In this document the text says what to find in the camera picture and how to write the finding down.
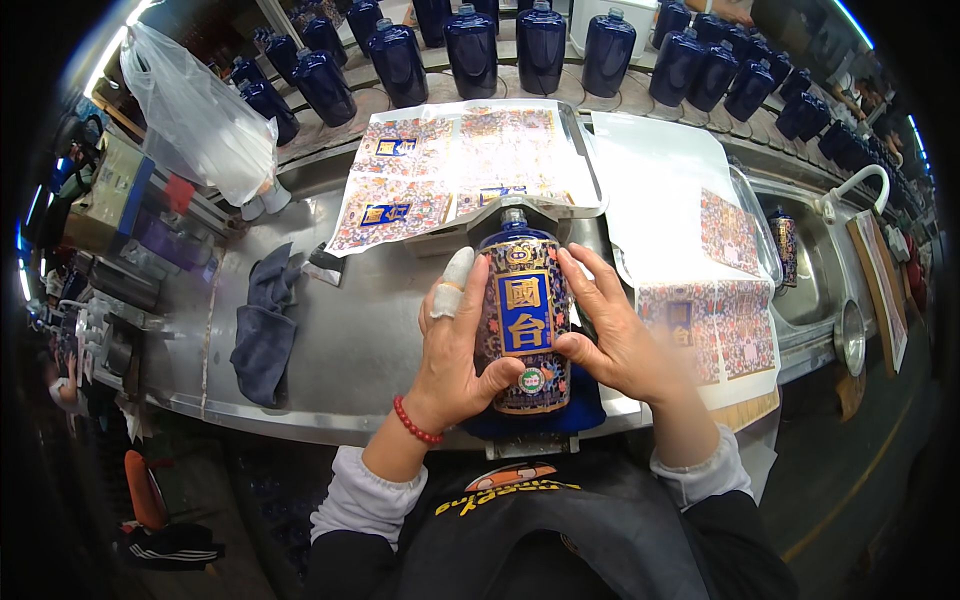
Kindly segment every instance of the yellow floor line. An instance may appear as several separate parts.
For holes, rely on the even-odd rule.
[[[894,437],[897,436],[897,431],[900,429],[900,424],[903,422],[903,418],[906,417],[907,411],[910,410],[910,404],[913,403],[913,396],[913,394],[910,395],[910,399],[906,401],[906,405],[903,407],[903,410],[900,411],[900,416],[897,417],[897,422],[894,423],[894,428],[890,430],[890,435],[887,436],[886,441],[880,447],[880,450],[874,457],[874,460],[870,462],[870,464],[867,466],[867,470],[863,471],[863,474],[860,475],[860,478],[856,480],[856,483],[853,484],[853,487],[850,488],[850,491],[847,492],[847,495],[845,495],[843,499],[833,507],[833,509],[827,514],[827,516],[824,517],[822,521],[817,523],[816,527],[810,530],[810,533],[806,534],[802,540],[793,544],[793,547],[780,555],[785,563],[792,561],[797,557],[798,554],[803,552],[811,542],[816,540],[817,536],[827,529],[827,526],[830,525],[837,515],[840,514],[840,511],[847,506],[847,503],[850,502],[854,496],[856,496],[856,493],[860,491],[860,488],[863,487],[863,484],[867,483],[867,479],[870,478],[870,474],[873,473],[876,466],[880,464],[880,459],[882,459],[883,455],[886,454],[887,448],[890,447],[890,443],[894,440]]]

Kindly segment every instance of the green round logo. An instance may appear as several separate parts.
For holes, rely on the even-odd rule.
[[[543,385],[546,384],[546,377],[543,376],[543,371],[536,367],[531,367],[520,374],[520,377],[516,380],[516,384],[527,394],[536,394],[542,390]]]

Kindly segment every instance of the faucet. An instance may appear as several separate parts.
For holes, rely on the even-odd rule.
[[[859,171],[853,174],[853,177],[844,181],[840,187],[834,187],[829,192],[817,199],[813,203],[813,209],[817,214],[824,217],[824,221],[827,225],[833,225],[836,220],[836,213],[833,210],[833,205],[840,202],[840,199],[844,194],[849,192],[855,185],[869,177],[870,175],[879,175],[883,180],[883,185],[880,188],[880,195],[876,197],[876,202],[874,203],[874,211],[877,215],[883,214],[883,209],[887,205],[887,197],[890,195],[890,178],[887,177],[887,172],[883,170],[878,164],[868,164]]]

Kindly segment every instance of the bottle cap opening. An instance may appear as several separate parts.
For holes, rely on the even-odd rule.
[[[527,215],[523,212],[522,208],[507,208],[502,213],[500,213],[500,224],[504,225],[507,223],[526,223]]]

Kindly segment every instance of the hand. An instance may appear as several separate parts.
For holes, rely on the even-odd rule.
[[[430,317],[439,280],[420,306],[423,359],[413,387],[403,399],[403,409],[414,425],[429,434],[439,434],[479,414],[523,372],[522,362],[505,357],[476,375],[473,350],[489,276],[487,257],[477,256],[453,319]]]
[[[754,20],[750,14],[740,7],[727,2],[727,0],[715,0],[713,2],[713,11],[717,16],[731,23],[743,23],[747,27],[754,26]]]
[[[616,271],[577,244],[570,244],[569,251],[561,249],[558,257],[577,302],[593,321],[598,340],[595,345],[584,335],[565,333],[557,338],[554,349],[605,386],[652,406],[696,395],[669,349],[657,343],[630,305]],[[596,276],[595,284],[574,258]]]

